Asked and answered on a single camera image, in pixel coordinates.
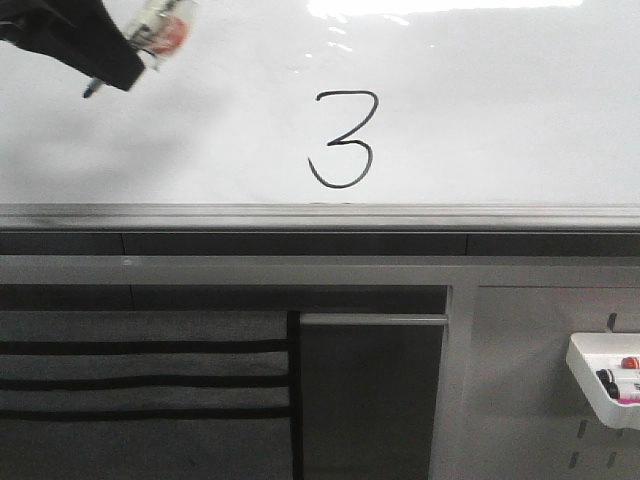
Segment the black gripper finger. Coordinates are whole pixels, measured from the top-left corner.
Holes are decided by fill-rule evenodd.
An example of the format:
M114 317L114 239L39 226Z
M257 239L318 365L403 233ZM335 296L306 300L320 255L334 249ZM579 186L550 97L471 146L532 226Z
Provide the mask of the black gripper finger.
M3 1L1 39L123 91L145 69L101 1Z

